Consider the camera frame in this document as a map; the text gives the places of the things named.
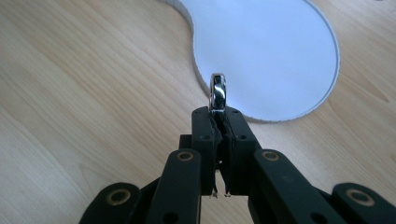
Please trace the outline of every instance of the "dark object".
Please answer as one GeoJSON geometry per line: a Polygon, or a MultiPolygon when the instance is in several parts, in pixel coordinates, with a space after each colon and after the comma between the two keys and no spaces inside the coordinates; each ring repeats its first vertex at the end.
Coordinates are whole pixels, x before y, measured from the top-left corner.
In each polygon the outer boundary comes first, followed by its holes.
{"type": "Polygon", "coordinates": [[[352,183],[332,195],[314,188],[280,152],[262,149],[243,115],[225,106],[225,79],[212,77],[211,106],[191,114],[192,134],[180,136],[161,178],[142,189],[103,189],[80,224],[199,223],[201,196],[216,195],[220,170],[226,192],[247,195],[255,223],[396,223],[396,208],[352,183]]]}

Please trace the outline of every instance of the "shiny metal object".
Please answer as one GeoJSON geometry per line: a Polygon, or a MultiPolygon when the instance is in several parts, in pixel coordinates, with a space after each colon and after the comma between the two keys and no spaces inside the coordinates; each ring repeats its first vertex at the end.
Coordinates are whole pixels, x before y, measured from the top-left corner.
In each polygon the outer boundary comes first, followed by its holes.
{"type": "Polygon", "coordinates": [[[215,73],[210,80],[209,113],[214,117],[224,115],[226,103],[225,76],[215,73]]]}

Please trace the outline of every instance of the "wood grain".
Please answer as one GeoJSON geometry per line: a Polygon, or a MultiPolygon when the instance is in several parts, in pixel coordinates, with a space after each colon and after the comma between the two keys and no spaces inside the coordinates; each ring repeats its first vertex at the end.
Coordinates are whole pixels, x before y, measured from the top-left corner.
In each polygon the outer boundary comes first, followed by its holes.
{"type": "MultiPolygon", "coordinates": [[[[396,2],[314,2],[341,49],[332,95],[249,125],[314,186],[356,182],[396,204],[396,2]]],[[[145,186],[207,102],[190,27],[164,3],[0,1],[0,223],[78,223],[105,186],[145,186]]],[[[247,199],[203,198],[202,223],[251,223],[247,199]]]]}

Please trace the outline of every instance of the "rounded white mat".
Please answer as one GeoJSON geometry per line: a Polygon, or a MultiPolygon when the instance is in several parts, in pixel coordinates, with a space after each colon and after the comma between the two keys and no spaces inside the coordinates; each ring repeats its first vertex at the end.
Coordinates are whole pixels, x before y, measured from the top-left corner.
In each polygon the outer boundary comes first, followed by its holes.
{"type": "Polygon", "coordinates": [[[339,72],[332,28],[304,0],[173,0],[193,31],[206,86],[227,82],[227,105],[266,121],[299,118],[329,96],[339,72]]]}

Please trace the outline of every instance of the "wooden surface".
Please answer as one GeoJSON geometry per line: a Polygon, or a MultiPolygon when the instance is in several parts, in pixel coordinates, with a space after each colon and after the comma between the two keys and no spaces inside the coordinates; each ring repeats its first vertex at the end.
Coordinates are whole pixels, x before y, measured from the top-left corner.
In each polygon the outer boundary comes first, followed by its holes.
{"type": "MultiPolygon", "coordinates": [[[[332,95],[249,125],[314,186],[356,182],[396,204],[396,2],[314,2],[342,54],[332,95]]],[[[166,4],[1,0],[0,223],[78,223],[105,186],[145,186],[207,103],[190,27],[166,4]]],[[[202,223],[251,223],[247,199],[203,198],[202,223]]]]}

